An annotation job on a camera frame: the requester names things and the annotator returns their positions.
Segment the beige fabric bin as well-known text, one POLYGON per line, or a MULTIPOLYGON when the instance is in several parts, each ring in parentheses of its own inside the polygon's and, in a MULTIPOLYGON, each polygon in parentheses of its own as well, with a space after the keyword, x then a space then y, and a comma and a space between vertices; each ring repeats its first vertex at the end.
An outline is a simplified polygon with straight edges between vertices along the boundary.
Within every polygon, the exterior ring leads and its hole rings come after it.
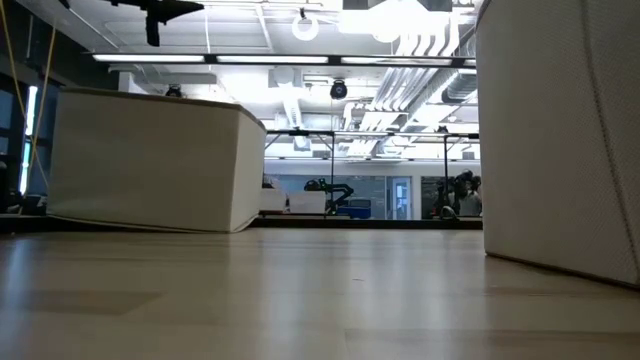
POLYGON ((640 0, 484 0, 490 255, 640 288, 640 0))
POLYGON ((238 104, 64 89, 47 213, 112 226, 241 231, 259 213, 266 135, 238 104))

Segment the white box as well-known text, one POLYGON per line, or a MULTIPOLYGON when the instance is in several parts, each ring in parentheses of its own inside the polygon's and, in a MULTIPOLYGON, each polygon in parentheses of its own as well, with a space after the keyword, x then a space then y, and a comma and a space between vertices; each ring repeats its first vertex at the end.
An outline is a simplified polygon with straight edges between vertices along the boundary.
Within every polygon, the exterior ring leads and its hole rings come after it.
POLYGON ((303 191, 289 196, 289 209, 294 214, 324 214, 326 194, 321 191, 303 191))
POLYGON ((262 188, 260 193, 260 212, 283 213, 287 209, 287 195, 279 189, 262 188))

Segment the glass door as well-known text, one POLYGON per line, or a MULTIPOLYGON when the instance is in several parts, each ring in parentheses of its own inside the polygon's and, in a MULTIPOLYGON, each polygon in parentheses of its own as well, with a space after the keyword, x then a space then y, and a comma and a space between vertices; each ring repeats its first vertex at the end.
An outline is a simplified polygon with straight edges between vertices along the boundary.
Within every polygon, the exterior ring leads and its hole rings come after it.
POLYGON ((410 177, 388 177, 386 179, 386 219, 412 219, 410 177))

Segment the black background station frame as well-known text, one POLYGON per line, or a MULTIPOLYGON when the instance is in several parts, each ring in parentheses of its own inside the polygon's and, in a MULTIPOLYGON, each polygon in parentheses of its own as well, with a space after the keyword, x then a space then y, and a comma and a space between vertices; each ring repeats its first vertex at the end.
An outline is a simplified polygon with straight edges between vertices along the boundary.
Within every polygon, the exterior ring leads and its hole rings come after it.
POLYGON ((340 144, 350 131, 272 130, 265 144, 264 173, 297 181, 323 177, 354 188, 356 197, 372 199, 372 216, 386 219, 386 179, 410 177, 412 219, 427 217, 439 181, 463 172, 482 174, 477 134, 428 133, 402 157, 349 158, 340 144))

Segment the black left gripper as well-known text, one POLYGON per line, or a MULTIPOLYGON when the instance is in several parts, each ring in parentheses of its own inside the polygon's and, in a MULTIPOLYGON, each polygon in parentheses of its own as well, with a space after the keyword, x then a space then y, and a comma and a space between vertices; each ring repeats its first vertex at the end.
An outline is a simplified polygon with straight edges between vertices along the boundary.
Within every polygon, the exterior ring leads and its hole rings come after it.
POLYGON ((110 4, 112 6, 134 6, 146 13, 145 29, 146 39, 149 45, 160 44, 160 24, 165 25, 170 20, 204 9, 204 5, 197 2, 169 0, 166 19, 160 0, 110 0, 110 4))

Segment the white ceiling pipes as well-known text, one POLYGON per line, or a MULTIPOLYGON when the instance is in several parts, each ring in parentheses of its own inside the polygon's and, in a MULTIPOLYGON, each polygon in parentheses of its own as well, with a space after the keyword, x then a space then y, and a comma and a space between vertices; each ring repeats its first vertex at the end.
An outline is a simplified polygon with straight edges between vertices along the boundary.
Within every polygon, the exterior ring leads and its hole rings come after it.
POLYGON ((402 157, 428 133, 455 132, 455 113, 477 99, 473 69, 390 68, 375 94, 344 109, 349 158, 402 157))

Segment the person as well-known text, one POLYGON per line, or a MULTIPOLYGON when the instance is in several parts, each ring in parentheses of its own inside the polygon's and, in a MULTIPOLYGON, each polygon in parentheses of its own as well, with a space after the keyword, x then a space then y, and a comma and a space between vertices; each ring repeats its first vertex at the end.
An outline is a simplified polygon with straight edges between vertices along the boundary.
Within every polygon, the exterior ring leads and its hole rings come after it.
POLYGON ((481 177, 473 176, 466 182, 464 190, 459 192, 459 215, 480 217, 482 215, 482 197, 480 193, 481 177))

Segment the long ceiling light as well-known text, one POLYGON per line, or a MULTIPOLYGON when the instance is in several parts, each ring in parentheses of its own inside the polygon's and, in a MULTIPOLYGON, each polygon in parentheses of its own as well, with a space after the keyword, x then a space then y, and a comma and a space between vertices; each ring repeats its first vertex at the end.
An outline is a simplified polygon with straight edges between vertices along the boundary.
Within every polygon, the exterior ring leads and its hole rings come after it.
POLYGON ((204 63, 202 55, 93 54, 99 62, 109 63, 204 63))
POLYGON ((342 64, 384 66, 448 66, 449 58, 342 57, 342 64))
POLYGON ((266 56, 266 55, 218 55, 219 63, 240 64, 326 64, 329 58, 326 56, 266 56))

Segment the vertical light strip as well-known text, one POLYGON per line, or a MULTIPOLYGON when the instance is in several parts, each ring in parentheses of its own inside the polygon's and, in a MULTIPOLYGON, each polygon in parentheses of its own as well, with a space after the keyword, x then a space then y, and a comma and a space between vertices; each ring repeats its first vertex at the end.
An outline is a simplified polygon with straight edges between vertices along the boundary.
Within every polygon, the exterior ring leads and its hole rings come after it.
POLYGON ((37 100, 38 88, 36 86, 30 86, 28 89, 26 120, 25 120, 25 143, 22 156, 22 166, 20 174, 20 187, 19 191, 24 194, 27 189, 27 175, 30 167, 30 153, 31 153, 31 140, 30 136, 34 130, 34 118, 35 107, 37 100))

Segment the blue bin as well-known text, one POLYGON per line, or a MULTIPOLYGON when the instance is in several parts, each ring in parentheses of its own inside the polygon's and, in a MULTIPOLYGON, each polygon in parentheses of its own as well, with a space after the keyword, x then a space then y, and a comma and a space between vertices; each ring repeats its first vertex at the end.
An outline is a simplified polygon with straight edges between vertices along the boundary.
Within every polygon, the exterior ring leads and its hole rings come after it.
POLYGON ((348 216, 351 219, 365 220, 371 217, 371 201, 368 199, 350 199, 340 205, 336 210, 337 215, 348 216))

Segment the black aluminium table frame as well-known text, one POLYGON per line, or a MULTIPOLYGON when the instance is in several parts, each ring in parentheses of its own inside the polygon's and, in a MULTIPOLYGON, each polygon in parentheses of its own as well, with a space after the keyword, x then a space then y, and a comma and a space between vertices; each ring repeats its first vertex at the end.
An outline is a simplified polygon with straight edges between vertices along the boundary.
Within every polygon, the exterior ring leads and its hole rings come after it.
MULTIPOLYGON (((365 230, 482 230, 483 222, 466 220, 352 220, 338 217, 271 216, 256 217, 249 228, 298 228, 298 229, 365 229, 365 230)), ((0 235, 44 232, 166 232, 207 233, 207 230, 186 230, 142 225, 90 223, 46 216, 0 215, 0 235)))

